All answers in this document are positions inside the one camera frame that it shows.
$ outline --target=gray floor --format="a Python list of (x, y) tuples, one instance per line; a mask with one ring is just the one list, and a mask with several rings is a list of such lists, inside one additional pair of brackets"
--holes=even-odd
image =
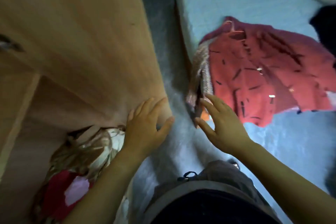
[[(156, 185), (175, 180), (187, 171), (199, 173), (212, 160), (230, 158), (217, 150), (201, 130), (193, 127), (184, 104), (188, 80), (173, 12), (174, 0), (143, 1), (176, 121), (164, 144), (143, 162), (135, 176), (133, 211), (138, 217), (145, 210)], [(283, 113), (276, 115), (266, 128), (253, 124), (245, 124), (245, 127), (254, 141), (327, 191), (325, 179), (334, 169), (336, 153), (335, 112)], [(291, 223), (258, 179), (242, 164), (241, 171), (253, 180), (279, 218), (284, 223)]]

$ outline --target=clothing pile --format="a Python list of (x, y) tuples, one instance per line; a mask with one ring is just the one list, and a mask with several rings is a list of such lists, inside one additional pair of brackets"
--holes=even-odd
[[(73, 132), (50, 159), (50, 169), (31, 211), (34, 223), (61, 223), (109, 166), (124, 144), (124, 129), (91, 126)], [(129, 186), (117, 211), (128, 223)]]
[(271, 123), (274, 114), (293, 108), (333, 110), (334, 62), (308, 36), (226, 17), (199, 44), (187, 102), (196, 107), (205, 93), (214, 94), (242, 123), (260, 127)]

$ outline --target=right hand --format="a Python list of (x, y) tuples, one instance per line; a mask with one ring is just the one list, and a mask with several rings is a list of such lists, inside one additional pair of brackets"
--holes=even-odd
[(254, 142), (248, 136), (244, 126), (235, 112), (216, 96), (206, 94), (212, 102), (201, 99), (201, 104), (208, 110), (215, 124), (213, 130), (201, 118), (195, 118), (196, 123), (204, 131), (210, 142), (219, 150), (238, 157)]

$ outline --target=light blue sheet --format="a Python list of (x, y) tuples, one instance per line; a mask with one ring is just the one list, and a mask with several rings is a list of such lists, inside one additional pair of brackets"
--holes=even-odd
[(192, 59), (204, 35), (225, 16), (242, 22), (272, 25), (317, 39), (309, 19), (321, 6), (315, 0), (176, 0), (188, 56)]

